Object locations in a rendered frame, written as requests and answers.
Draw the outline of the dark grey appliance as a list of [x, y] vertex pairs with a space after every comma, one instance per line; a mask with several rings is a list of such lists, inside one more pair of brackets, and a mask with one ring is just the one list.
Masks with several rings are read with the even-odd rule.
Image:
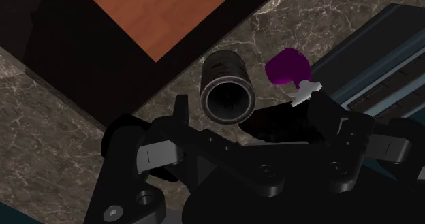
[[312, 66], [346, 110], [382, 123], [425, 108], [425, 7], [391, 3]]

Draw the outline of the black cylindrical cup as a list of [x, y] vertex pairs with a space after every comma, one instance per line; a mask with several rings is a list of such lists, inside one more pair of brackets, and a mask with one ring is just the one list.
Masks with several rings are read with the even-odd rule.
[[256, 100], [245, 62], [238, 54], [220, 50], [205, 59], [200, 109], [206, 118], [221, 125], [241, 123], [252, 115]]

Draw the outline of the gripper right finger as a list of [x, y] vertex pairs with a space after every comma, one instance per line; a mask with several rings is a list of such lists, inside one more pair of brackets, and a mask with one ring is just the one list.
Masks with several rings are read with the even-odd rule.
[[410, 118], [380, 123], [361, 112], [347, 111], [326, 94], [314, 91], [308, 120], [329, 143], [330, 190], [350, 191], [358, 179], [364, 158], [388, 162], [387, 171], [403, 184], [421, 183], [425, 166], [425, 126]]

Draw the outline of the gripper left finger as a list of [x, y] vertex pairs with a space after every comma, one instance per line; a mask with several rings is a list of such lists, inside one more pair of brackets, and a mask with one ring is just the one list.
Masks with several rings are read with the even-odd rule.
[[187, 186], [180, 224], [226, 224], [268, 216], [285, 182], [277, 149], [243, 147], [189, 126], [188, 99], [148, 123], [129, 114], [101, 141], [104, 163], [83, 224], [166, 224], [171, 216], [161, 189], [147, 183], [163, 168]]

